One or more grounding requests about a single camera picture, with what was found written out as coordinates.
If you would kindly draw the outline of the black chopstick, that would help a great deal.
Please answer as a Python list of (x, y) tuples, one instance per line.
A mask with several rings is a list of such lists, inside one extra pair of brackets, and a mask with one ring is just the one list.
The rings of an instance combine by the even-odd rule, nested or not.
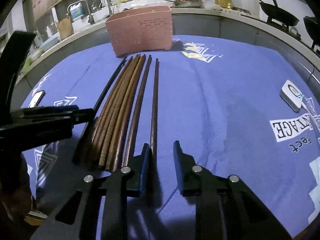
[(82, 150), (84, 149), (83, 144), (86, 141), (86, 137), (87, 135), (90, 133), (92, 126), (95, 123), (95, 117), (96, 114), (106, 96), (106, 94), (108, 93), (109, 89), (111, 88), (111, 86), (113, 85), (115, 79), (117, 78), (117, 76), (119, 75), (122, 67), (125, 65), (127, 56), (125, 56), (124, 58), (122, 58), (122, 61), (120, 62), (120, 64), (118, 65), (118, 67), (116, 68), (116, 70), (114, 71), (114, 73), (112, 74), (112, 76), (110, 77), (110, 79), (108, 80), (107, 84), (105, 85), (103, 91), (101, 92), (98, 100), (95, 103), (95, 106), (93, 107), (93, 119), (90, 120), (89, 122), (87, 122), (84, 126), (84, 129), (81, 133), (81, 137), (78, 141), (78, 144), (76, 146), (76, 149), (74, 151), (73, 157), (72, 157), (72, 163), (76, 166), (80, 166), (81, 165), (81, 155), (82, 155)]

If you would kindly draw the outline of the steel kitchen faucet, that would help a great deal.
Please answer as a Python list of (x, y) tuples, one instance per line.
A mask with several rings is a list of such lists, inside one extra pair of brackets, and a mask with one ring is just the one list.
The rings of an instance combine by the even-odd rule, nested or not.
[(93, 25), (95, 23), (94, 17), (89, 9), (88, 2), (86, 0), (79, 0), (70, 4), (67, 7), (67, 15), (71, 17), (71, 21), (75, 22), (85, 18), (85, 13), (82, 4), (85, 4), (88, 13), (88, 23)]

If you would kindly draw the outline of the black smartphone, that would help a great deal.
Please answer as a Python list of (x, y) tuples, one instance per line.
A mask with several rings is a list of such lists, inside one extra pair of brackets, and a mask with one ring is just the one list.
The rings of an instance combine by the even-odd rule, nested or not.
[(38, 92), (36, 92), (31, 101), (29, 102), (28, 108), (34, 108), (37, 107), (39, 105), (39, 103), (41, 102), (41, 100), (43, 99), (43, 97), (45, 96), (46, 92), (44, 90), (40, 90)]

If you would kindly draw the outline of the wooden cutting board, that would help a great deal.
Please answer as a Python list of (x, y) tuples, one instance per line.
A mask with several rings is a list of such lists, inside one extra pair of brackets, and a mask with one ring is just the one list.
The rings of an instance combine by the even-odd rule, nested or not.
[(57, 29), (60, 33), (61, 41), (72, 36), (74, 34), (74, 31), (71, 18), (67, 16), (63, 20), (60, 20), (57, 24)]

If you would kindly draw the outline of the blue printed tablecloth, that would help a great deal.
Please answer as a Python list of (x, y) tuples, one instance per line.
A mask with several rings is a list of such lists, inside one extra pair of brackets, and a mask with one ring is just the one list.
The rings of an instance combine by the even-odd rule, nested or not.
[[(204, 56), (188, 58), (183, 45)], [(129, 239), (194, 239), (195, 198), (177, 188), (173, 144), (212, 174), (238, 175), (291, 237), (319, 217), (319, 104), (304, 80), (275, 50), (210, 37), (178, 35), (171, 51), (154, 51), (135, 154), (150, 142), (155, 59), (159, 59), (157, 169), (154, 207), (129, 198)], [(121, 59), (109, 43), (68, 56), (23, 103), (45, 90), (43, 106), (94, 106)], [(308, 110), (294, 112), (279, 96), (286, 80)], [(69, 140), (24, 152), (39, 210), (49, 215), (87, 171), (71, 162), (84, 125)]]

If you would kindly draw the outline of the pink perforated utensil basket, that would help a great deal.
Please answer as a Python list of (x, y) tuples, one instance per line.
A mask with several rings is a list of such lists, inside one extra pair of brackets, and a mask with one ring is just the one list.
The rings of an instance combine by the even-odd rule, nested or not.
[(169, 6), (125, 10), (110, 16), (105, 24), (116, 56), (171, 49), (172, 9)]

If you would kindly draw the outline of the white square device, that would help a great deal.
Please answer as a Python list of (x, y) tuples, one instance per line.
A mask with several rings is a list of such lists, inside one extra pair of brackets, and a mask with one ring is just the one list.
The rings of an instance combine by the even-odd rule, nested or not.
[(300, 111), (303, 101), (302, 94), (292, 81), (286, 80), (279, 94), (294, 112)]

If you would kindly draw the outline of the black wok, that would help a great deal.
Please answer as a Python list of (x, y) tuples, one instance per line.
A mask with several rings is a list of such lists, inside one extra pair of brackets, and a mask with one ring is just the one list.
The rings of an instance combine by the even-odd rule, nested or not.
[(267, 22), (271, 23), (272, 20), (281, 22), (287, 27), (294, 27), (298, 24), (299, 19), (290, 12), (278, 6), (277, 0), (272, 0), (273, 4), (265, 3), (259, 0), (259, 4), (263, 12), (268, 16)]

